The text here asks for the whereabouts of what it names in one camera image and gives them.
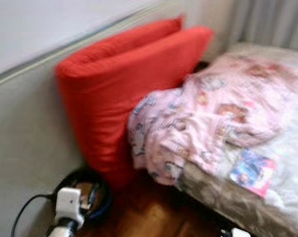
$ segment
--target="red cushion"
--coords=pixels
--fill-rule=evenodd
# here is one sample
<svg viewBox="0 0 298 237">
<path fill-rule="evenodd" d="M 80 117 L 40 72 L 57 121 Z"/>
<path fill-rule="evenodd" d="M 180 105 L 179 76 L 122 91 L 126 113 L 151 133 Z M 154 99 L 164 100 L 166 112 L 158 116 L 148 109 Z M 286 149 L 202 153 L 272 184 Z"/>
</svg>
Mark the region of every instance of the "red cushion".
<svg viewBox="0 0 298 237">
<path fill-rule="evenodd" d="M 56 67 L 83 155 L 114 190 L 135 174 L 126 136 L 129 112 L 150 91 L 180 86 L 212 36 L 203 27 L 179 28 L 178 19 L 136 28 L 82 49 Z"/>
</svg>

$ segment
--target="black cable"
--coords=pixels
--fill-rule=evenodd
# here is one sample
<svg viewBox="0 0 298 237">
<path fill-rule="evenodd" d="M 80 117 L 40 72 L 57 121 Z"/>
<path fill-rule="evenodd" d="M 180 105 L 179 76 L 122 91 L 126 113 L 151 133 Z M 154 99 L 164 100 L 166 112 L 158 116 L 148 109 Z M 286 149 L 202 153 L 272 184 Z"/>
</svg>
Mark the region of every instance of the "black cable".
<svg viewBox="0 0 298 237">
<path fill-rule="evenodd" d="M 34 199 L 36 198 L 46 198 L 48 200 L 53 200 L 53 197 L 54 195 L 45 195 L 45 194 L 38 194 L 38 195 L 35 195 L 33 196 L 32 198 L 30 198 L 24 205 L 23 207 L 21 208 L 21 210 L 19 211 L 15 221 L 14 221 L 14 224 L 12 226 L 12 229 L 11 229 L 11 234 L 10 234 L 10 237 L 15 237 L 15 231 L 16 231 L 16 226 L 17 226 L 17 223 L 18 223 L 18 220 L 22 214 L 22 212 L 25 210 L 25 208 L 27 207 L 27 205 Z"/>
</svg>

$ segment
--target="pink blanket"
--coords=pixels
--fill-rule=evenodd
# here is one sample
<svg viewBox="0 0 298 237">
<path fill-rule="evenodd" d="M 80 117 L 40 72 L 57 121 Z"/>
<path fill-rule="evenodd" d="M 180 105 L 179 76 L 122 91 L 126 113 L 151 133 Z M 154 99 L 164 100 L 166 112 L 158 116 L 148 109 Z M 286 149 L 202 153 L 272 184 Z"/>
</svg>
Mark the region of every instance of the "pink blanket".
<svg viewBox="0 0 298 237">
<path fill-rule="evenodd" d="M 216 173 L 225 142 L 240 147 L 283 131 L 298 94 L 298 72 L 258 58 L 221 56 L 182 88 L 154 91 L 129 117 L 135 168 L 173 185 L 186 161 Z"/>
</svg>

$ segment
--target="curtain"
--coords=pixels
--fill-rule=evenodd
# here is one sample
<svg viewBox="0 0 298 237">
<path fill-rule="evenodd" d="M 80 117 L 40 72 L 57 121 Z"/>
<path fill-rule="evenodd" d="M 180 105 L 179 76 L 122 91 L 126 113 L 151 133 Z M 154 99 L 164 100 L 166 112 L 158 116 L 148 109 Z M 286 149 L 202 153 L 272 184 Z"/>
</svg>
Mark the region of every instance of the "curtain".
<svg viewBox="0 0 298 237">
<path fill-rule="evenodd" d="M 298 50 L 298 0 L 235 0 L 226 48 L 238 41 Z"/>
</svg>

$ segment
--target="bed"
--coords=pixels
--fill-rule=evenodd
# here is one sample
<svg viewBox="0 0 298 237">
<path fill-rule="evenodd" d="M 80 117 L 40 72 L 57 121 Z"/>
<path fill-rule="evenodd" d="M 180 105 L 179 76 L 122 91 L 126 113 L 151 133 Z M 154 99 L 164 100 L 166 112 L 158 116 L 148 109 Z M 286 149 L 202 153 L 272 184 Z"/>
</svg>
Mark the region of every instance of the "bed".
<svg viewBox="0 0 298 237">
<path fill-rule="evenodd" d="M 227 54 L 261 56 L 298 67 L 298 52 L 289 49 L 239 43 Z M 187 163 L 177 187 L 258 237 L 298 237 L 298 107 L 288 131 L 253 149 L 277 161 L 265 199 L 229 181 L 241 151 L 233 146 L 226 148 L 229 156 L 219 164 L 220 175 L 210 176 Z"/>
</svg>

